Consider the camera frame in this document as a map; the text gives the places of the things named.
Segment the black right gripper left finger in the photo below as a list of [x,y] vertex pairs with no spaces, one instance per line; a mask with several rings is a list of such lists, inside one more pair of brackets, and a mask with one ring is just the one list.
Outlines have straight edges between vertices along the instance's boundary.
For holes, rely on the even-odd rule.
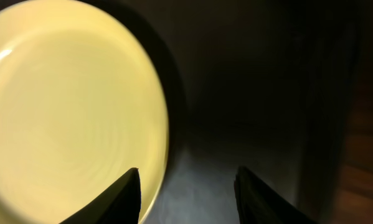
[[131,168],[97,198],[60,224],[138,224],[141,185],[137,168]]

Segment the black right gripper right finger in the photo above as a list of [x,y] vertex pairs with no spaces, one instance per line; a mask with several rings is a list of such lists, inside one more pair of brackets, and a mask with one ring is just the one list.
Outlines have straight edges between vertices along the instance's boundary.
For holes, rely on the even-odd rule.
[[234,181],[241,224],[316,224],[244,166]]

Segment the yellow plate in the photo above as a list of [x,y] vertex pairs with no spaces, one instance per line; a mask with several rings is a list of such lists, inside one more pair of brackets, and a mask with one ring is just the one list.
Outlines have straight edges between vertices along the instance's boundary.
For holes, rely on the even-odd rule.
[[61,223],[131,168],[145,221],[170,133],[148,47],[149,25],[114,2],[0,5],[0,223]]

